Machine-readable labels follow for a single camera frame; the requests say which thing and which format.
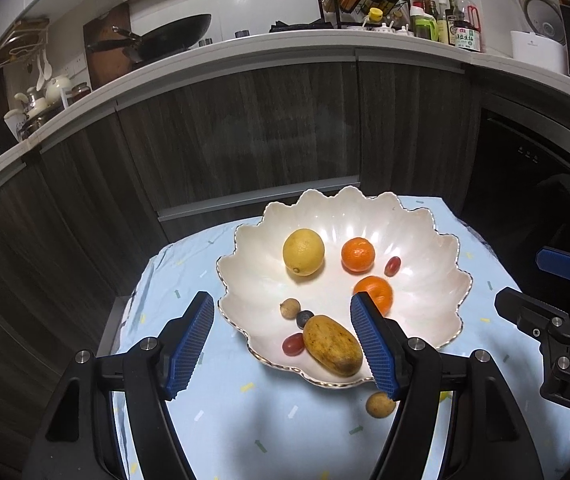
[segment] wooden cutting board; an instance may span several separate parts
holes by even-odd
[[[113,25],[131,30],[128,4],[120,4],[107,14],[85,23],[82,26],[84,44],[101,40],[121,40],[123,37],[111,30]],[[89,52],[85,48],[85,56],[93,90],[131,72],[132,62],[122,53],[121,48],[106,52]]]

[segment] yellow bottle cap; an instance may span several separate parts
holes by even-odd
[[[369,19],[372,22],[379,22],[383,19],[383,11],[377,7],[372,7],[369,9]]]

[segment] blue gripper pad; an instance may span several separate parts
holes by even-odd
[[[385,392],[390,399],[397,399],[400,387],[396,381],[394,358],[359,294],[351,298],[350,314],[356,336],[376,381],[376,387]]]
[[[214,322],[213,298],[206,292],[199,292],[180,321],[183,322],[182,334],[169,359],[164,385],[169,399],[174,399],[178,392],[187,388],[190,383],[196,362]]]
[[[536,265],[540,270],[570,280],[570,253],[545,247],[538,251]]]

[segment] blueberry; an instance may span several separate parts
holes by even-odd
[[[298,328],[302,330],[305,328],[305,324],[314,316],[314,313],[311,310],[301,310],[298,315],[296,316],[296,324]]]

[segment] orange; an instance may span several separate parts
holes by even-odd
[[[378,311],[386,316],[394,302],[394,290],[392,286],[387,283],[387,280],[379,278],[378,276],[367,276],[360,280],[354,286],[354,294],[357,292],[366,292],[369,297],[374,301]]]
[[[376,257],[374,246],[364,238],[352,238],[340,250],[342,264],[351,272],[365,272],[371,269]]]

